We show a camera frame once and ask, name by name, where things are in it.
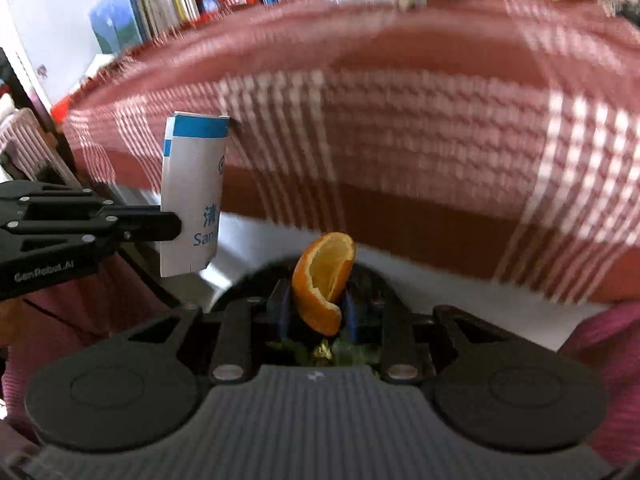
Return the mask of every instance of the silver screw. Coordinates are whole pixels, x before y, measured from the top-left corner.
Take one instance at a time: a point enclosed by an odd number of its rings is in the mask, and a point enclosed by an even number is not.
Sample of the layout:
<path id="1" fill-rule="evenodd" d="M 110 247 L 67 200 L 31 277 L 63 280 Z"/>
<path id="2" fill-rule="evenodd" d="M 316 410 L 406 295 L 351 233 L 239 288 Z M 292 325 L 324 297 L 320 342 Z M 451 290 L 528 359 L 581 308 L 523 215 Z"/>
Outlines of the silver screw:
<path id="1" fill-rule="evenodd" d="M 396 381 L 410 381 L 418 376 L 418 368 L 412 365 L 391 365 L 386 374 Z"/>
<path id="2" fill-rule="evenodd" d="M 220 365 L 213 370 L 213 376 L 219 381 L 237 381 L 244 374 L 238 365 Z"/>

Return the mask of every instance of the black cable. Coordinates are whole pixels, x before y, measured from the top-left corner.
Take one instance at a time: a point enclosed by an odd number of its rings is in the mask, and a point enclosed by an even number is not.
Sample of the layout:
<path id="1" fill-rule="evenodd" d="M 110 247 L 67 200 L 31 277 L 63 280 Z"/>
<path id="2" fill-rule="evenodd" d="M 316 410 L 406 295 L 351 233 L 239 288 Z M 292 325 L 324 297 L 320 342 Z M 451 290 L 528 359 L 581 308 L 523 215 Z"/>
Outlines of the black cable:
<path id="1" fill-rule="evenodd" d="M 67 321 L 66 319 L 62 319 L 60 316 L 57 316 L 56 314 L 54 314 L 53 312 L 50 312 L 49 310 L 47 310 L 46 308 L 42 308 L 41 306 L 33 303 L 33 301 L 31 300 L 27 300 L 26 298 L 23 298 L 22 300 L 24 303 L 26 303 L 27 305 L 29 305 L 31 308 L 34 308 L 35 310 L 37 310 L 39 313 L 44 314 L 45 316 L 48 316 L 52 319 L 55 319 L 57 322 L 62 323 L 63 325 L 67 326 L 68 328 L 70 328 L 71 330 L 75 331 L 75 332 L 81 332 L 84 334 L 87 334 L 93 338 L 95 338 L 96 340 L 100 340 L 103 339 L 104 337 L 101 335 L 98 335 L 94 332 L 91 332 L 89 330 L 85 330 L 84 328 L 80 328 L 78 325 L 71 323 L 70 321 Z"/>

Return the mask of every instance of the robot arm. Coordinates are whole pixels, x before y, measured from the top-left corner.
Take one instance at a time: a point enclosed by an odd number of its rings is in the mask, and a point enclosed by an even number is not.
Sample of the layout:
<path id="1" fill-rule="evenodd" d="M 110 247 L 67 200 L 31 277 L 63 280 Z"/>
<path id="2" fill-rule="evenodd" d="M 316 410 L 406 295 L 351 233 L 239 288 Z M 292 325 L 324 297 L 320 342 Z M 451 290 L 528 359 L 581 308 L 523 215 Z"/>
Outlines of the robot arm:
<path id="1" fill-rule="evenodd" d="M 0 184 L 0 301 L 96 271 L 123 241 L 172 240 L 182 222 L 157 206 L 117 206 L 90 189 Z"/>

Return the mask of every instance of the orange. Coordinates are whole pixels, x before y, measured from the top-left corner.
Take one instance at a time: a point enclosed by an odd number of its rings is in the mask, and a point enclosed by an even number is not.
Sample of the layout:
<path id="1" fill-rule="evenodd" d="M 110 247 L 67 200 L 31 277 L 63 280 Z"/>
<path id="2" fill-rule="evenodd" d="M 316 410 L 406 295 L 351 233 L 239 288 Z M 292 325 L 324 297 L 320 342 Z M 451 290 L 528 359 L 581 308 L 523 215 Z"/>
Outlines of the orange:
<path id="1" fill-rule="evenodd" d="M 356 244 L 344 233 L 327 233 L 302 253 L 291 286 L 300 317 L 316 332 L 332 336 L 340 330 L 342 313 L 335 301 L 349 279 Z"/>

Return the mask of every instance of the pink clothing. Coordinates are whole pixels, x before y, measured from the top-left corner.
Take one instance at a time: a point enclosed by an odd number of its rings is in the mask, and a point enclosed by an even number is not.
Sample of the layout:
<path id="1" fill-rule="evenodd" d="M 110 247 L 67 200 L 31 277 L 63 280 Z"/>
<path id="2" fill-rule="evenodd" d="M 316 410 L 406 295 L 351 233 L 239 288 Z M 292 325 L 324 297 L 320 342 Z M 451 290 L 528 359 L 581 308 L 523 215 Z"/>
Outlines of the pink clothing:
<path id="1" fill-rule="evenodd" d="M 560 351 L 596 370 L 607 387 L 609 409 L 591 447 L 615 465 L 640 458 L 640 302 L 583 321 Z"/>
<path id="2" fill-rule="evenodd" d="M 24 335 L 9 347 L 2 389 L 6 421 L 30 438 L 33 431 L 24 409 L 24 394 L 38 370 L 168 309 L 119 256 L 103 261 L 97 274 L 39 290 L 26 298 L 87 332 L 75 331 L 23 303 Z"/>

